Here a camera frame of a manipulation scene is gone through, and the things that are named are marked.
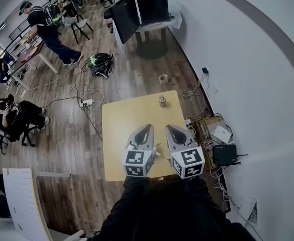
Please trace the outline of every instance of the fiducial marker cube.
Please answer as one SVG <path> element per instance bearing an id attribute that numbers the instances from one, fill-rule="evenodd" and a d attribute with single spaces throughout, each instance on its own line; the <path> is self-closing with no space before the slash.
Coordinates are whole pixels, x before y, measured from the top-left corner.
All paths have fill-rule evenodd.
<path id="1" fill-rule="evenodd" d="M 182 179 L 203 173 L 205 158 L 201 147 L 174 152 L 170 157 L 171 166 Z"/>
<path id="2" fill-rule="evenodd" d="M 147 177 L 154 162 L 154 151 L 125 150 L 123 166 L 127 176 Z"/>

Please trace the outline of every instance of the blue jeans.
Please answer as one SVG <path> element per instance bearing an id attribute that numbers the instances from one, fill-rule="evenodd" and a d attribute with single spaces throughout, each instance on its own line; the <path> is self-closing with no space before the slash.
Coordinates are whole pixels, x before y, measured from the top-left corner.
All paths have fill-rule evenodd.
<path id="1" fill-rule="evenodd" d="M 43 40 L 46 46 L 56 53 L 64 64 L 70 64 L 72 62 L 71 59 L 77 61 L 81 56 L 81 52 L 75 51 L 61 44 L 61 41 L 57 36 L 57 31 L 52 32 L 49 36 L 43 38 Z"/>

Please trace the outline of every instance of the computer monitor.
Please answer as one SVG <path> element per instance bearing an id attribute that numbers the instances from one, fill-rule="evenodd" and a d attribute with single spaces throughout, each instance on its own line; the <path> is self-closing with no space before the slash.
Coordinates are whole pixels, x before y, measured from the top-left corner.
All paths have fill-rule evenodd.
<path id="1" fill-rule="evenodd" d="M 126 43 L 140 26 L 135 0 L 119 0 L 110 8 L 121 43 Z"/>

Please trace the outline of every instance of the ceiling light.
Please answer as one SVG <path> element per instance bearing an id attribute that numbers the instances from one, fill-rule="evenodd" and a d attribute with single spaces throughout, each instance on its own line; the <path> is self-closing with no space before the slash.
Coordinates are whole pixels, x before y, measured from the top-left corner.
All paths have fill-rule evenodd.
<path id="1" fill-rule="evenodd" d="M 6 23 L 3 23 L 2 25 L 0 25 L 0 31 L 3 30 L 6 27 Z"/>

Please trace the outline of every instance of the electrical outlet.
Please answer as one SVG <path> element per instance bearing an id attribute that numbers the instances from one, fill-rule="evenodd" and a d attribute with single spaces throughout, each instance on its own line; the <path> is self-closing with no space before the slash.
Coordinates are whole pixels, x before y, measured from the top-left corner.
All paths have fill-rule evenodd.
<path id="1" fill-rule="evenodd" d="M 85 100 L 83 102 L 80 103 L 80 106 L 83 107 L 84 105 L 85 106 L 88 106 L 88 105 L 92 105 L 93 104 L 93 100 L 92 99 L 88 99 L 88 100 Z"/>

